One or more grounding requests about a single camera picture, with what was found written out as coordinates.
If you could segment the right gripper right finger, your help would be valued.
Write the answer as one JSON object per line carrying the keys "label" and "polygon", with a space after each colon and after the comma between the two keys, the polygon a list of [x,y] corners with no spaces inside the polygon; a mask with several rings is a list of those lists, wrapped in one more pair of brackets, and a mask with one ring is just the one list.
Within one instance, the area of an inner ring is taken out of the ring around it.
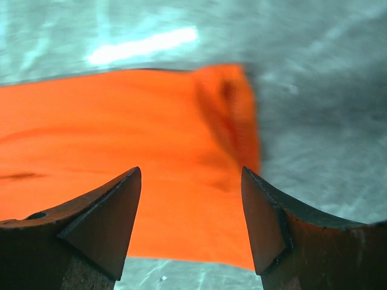
{"label": "right gripper right finger", "polygon": [[320,211],[248,168],[241,195],[264,289],[386,288],[386,222],[363,224]]}

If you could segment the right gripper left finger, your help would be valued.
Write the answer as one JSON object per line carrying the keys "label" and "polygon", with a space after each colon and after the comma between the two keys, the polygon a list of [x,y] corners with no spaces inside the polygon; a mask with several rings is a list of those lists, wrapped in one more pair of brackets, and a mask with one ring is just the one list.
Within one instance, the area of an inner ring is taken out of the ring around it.
{"label": "right gripper left finger", "polygon": [[134,167],[23,220],[1,222],[2,289],[113,289],[122,277],[141,193]]}

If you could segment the orange t shirt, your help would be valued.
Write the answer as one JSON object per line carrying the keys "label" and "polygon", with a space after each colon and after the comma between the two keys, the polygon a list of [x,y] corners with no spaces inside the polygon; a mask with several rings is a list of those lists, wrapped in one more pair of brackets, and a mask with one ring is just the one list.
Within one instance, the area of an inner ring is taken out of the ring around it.
{"label": "orange t shirt", "polygon": [[240,65],[137,69],[1,88],[1,219],[141,169],[128,254],[253,269],[243,167],[260,168]]}

